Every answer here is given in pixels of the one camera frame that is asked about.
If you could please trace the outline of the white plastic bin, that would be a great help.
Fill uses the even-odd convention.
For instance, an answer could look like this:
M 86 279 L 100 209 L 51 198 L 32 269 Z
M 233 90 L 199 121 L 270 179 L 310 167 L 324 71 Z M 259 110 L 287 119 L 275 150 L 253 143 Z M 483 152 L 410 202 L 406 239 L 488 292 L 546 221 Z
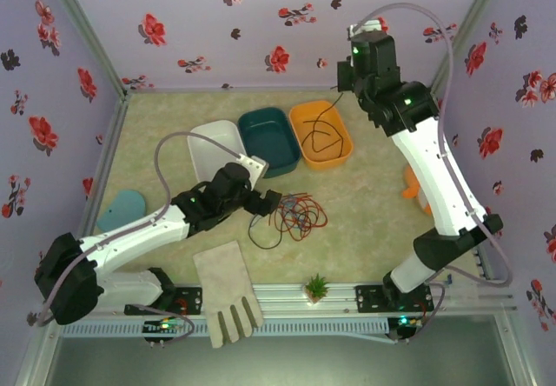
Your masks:
M 191 132 L 206 136 L 236 154 L 246 154 L 240 132 L 236 124 L 229 120 L 205 123 L 194 127 Z M 204 139 L 188 136 L 187 141 L 198 182 L 211 181 L 221 167 L 236 160 L 227 151 Z

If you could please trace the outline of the orange plastic bin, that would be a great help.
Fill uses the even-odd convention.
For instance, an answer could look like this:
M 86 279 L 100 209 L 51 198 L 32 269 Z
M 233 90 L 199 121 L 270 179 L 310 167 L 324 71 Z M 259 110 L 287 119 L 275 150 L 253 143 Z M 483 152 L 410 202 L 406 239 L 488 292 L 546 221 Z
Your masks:
M 295 105 L 288 119 L 309 168 L 331 169 L 352 155 L 354 143 L 335 103 L 319 100 Z

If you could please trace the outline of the dark teal plastic bin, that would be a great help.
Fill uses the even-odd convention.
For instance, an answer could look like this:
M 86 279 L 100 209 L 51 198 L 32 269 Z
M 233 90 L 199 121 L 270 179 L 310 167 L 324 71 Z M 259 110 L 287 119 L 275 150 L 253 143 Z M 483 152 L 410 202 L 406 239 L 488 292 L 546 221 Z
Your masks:
M 268 163 L 265 178 L 294 171 L 301 149 L 285 112 L 276 107 L 252 110 L 240 116 L 238 130 L 248 156 Z

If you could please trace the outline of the beige work glove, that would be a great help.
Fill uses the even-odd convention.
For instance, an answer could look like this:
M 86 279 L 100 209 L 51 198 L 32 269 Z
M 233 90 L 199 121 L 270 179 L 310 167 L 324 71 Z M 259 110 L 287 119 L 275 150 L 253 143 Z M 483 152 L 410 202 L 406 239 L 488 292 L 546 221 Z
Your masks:
M 238 242 L 199 252 L 193 260 L 212 347 L 252 336 L 264 317 Z

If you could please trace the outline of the small green potted plant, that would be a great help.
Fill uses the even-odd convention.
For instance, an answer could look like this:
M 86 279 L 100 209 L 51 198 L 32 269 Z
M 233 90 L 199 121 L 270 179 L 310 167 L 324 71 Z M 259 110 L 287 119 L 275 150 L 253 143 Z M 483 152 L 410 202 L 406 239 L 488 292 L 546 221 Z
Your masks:
M 319 273 L 314 274 L 303 287 L 303 292 L 312 304 L 317 304 L 328 294 L 328 281 Z

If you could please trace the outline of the light teal flat lid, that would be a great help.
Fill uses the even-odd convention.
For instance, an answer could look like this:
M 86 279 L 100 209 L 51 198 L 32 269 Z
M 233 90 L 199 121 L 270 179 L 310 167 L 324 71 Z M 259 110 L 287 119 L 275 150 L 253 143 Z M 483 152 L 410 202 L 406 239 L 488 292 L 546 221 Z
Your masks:
M 146 202 L 136 190 L 120 190 L 109 207 L 97 218 L 96 227 L 101 232 L 117 230 L 146 215 Z

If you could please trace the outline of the orange fish toy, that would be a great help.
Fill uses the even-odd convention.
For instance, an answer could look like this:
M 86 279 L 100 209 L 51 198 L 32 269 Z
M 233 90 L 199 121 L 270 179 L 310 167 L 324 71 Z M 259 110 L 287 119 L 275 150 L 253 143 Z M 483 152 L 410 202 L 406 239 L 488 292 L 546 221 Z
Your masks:
M 421 188 L 420 182 L 409 164 L 407 164 L 403 170 L 403 180 L 406 188 L 401 192 L 401 195 L 406 199 L 415 200 L 425 214 L 432 216 L 433 213 L 425 192 Z

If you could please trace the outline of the left controller circuit board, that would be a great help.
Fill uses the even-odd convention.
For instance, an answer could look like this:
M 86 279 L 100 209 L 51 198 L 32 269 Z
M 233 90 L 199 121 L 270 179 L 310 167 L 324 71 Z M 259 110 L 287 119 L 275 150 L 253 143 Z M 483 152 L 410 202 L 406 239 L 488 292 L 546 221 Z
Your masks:
M 150 348 L 164 347 L 182 333 L 183 322 L 174 317 L 145 321 L 142 324 L 142 337 Z

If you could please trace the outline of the controller circuit board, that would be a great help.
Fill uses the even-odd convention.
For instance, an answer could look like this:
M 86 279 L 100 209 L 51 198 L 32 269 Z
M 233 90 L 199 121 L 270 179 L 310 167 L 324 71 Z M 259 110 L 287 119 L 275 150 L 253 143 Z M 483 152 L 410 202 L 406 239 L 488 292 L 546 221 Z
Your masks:
M 164 347 L 182 333 L 183 322 L 174 317 L 145 321 L 142 324 L 142 337 L 150 348 Z
M 389 317 L 387 338 L 395 343 L 409 343 L 423 328 L 421 318 L 410 316 Z

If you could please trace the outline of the right controller circuit board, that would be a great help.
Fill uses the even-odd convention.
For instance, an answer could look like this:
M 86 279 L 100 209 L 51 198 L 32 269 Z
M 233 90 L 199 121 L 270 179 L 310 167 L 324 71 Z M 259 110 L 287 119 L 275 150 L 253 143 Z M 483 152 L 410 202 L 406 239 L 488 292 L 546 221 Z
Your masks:
M 421 318 L 410 316 L 389 317 L 387 338 L 395 343 L 409 343 L 423 328 Z

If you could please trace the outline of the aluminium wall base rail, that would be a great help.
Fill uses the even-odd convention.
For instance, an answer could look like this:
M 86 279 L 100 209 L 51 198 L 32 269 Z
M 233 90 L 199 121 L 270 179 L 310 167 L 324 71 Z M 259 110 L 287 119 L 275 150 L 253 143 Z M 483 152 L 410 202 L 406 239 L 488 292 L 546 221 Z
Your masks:
M 201 94 L 201 93 L 209 93 L 209 94 L 241 94 L 241 93 L 255 93 L 255 94 L 263 94 L 263 93 L 289 93 L 289 92 L 328 92 L 332 91 L 337 93 L 336 86 L 309 86 L 309 87 L 302 87 L 302 86 L 294 86 L 294 87 L 227 87 L 227 88 L 159 88 L 159 87 L 145 87 L 139 89 L 129 89 L 126 90 L 128 95 L 150 95 L 150 94 Z

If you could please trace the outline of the aluminium mounting rail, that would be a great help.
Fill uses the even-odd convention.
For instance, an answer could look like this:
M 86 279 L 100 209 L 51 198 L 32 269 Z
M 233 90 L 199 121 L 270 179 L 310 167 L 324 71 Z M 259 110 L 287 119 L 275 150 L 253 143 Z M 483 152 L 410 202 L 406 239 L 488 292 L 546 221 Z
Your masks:
M 431 316 L 433 312 L 359 313 L 355 302 L 354 288 L 349 283 L 331 283 L 328 294 L 317 304 L 309 302 L 300 284 L 256 284 L 253 286 L 261 311 L 266 317 L 309 318 L 369 315 L 369 316 Z M 87 317 L 100 316 L 146 316 L 149 307 L 163 292 L 173 292 L 178 287 L 160 281 L 149 272 L 144 274 L 116 274 L 111 278 L 81 289 L 73 299 L 63 299 L 62 308 L 53 312 L 61 325 L 76 323 Z M 429 287 L 434 309 L 448 315 L 483 315 L 517 309 L 513 295 L 504 289 L 491 289 L 458 281 L 442 291 Z

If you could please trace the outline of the aluminium corner post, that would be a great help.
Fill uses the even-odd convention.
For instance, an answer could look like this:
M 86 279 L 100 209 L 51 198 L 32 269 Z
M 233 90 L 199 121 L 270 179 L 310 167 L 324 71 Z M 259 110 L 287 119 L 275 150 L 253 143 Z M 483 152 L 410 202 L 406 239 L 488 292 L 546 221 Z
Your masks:
M 91 22 L 89 21 L 82 5 L 78 0 L 60 0 L 71 22 L 81 35 L 82 40 L 87 45 L 92 56 L 99 62 L 103 74 L 109 79 L 119 98 L 123 101 L 128 95 L 118 78 L 116 69 L 111 62 L 108 53 L 96 34 Z
M 487 10 L 492 0 L 473 0 L 472 5 L 464 17 L 463 22 L 460 24 L 457 34 L 452 41 L 453 45 L 453 72 L 455 72 L 455 59 L 463 53 L 467 39 L 471 37 L 481 17 Z M 448 56 L 445 56 L 438 68 L 434 80 L 432 81 L 431 88 L 433 93 L 438 96 L 440 91 L 444 88 L 448 79 Z

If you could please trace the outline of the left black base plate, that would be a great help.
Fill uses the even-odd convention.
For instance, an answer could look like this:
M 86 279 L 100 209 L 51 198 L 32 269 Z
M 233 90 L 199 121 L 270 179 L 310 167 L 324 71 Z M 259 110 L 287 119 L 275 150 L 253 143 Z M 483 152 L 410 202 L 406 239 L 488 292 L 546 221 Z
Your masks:
M 149 307 L 174 314 L 198 316 L 202 310 L 202 289 L 178 287 L 173 292 L 163 292 Z

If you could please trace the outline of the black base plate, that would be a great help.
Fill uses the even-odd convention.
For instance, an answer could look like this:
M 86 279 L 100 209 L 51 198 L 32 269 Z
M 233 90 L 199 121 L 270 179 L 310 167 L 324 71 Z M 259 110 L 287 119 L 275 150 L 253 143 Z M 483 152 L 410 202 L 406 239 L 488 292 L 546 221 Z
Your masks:
M 359 313 L 429 313 L 434 310 L 431 290 L 424 284 L 394 299 L 387 297 L 381 284 L 357 285 L 354 292 Z
M 173 292 L 163 292 L 149 307 L 174 314 L 198 316 L 202 310 L 202 289 L 178 287 Z

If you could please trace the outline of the aluminium side rail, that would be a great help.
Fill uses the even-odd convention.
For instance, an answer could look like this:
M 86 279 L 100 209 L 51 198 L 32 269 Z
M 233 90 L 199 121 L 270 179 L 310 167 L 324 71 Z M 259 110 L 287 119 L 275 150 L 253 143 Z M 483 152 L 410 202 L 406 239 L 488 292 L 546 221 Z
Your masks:
M 93 233 L 96 229 L 96 219 L 100 211 L 104 191 L 108 182 L 111 165 L 116 153 L 128 107 L 129 97 L 125 96 L 119 103 L 116 104 L 114 108 L 113 115 L 109 122 L 109 127 L 104 134 L 103 147 L 96 166 L 95 175 L 93 177 L 92 189 L 89 193 L 88 200 L 86 201 L 83 217 L 77 230 L 77 234 L 82 238 L 93 236 L 93 243 L 70 263 L 68 268 L 65 270 L 66 274 L 63 278 L 64 282 L 73 279 L 73 270 L 77 268 L 79 263 L 88 259 L 90 255 L 95 254 L 97 251 L 103 252 L 107 247 L 106 244 L 103 244 L 103 241 L 105 240 L 103 235 L 100 235 L 97 238 L 97 236 L 94 236 Z
M 444 267 L 463 276 L 481 280 L 492 274 L 488 269 L 485 248 L 491 248 L 495 233 L 499 230 L 500 219 L 490 209 L 476 199 L 467 185 L 444 134 L 444 100 L 437 100 L 439 114 L 435 118 L 437 131 L 435 154 L 431 176 L 434 193 L 427 197 L 432 208 L 435 227 L 443 236 L 448 236 L 458 243 L 457 256 L 473 254 L 478 267 L 478 274 L 456 266 L 459 258 L 449 259 Z

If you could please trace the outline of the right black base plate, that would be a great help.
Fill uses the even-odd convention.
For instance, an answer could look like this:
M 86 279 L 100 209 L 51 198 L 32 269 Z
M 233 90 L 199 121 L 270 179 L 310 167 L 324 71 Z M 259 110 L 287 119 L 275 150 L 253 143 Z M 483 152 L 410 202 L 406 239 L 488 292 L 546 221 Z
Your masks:
M 429 313 L 434 310 L 431 290 L 424 284 L 394 299 L 387 297 L 381 284 L 357 285 L 354 292 L 359 313 Z

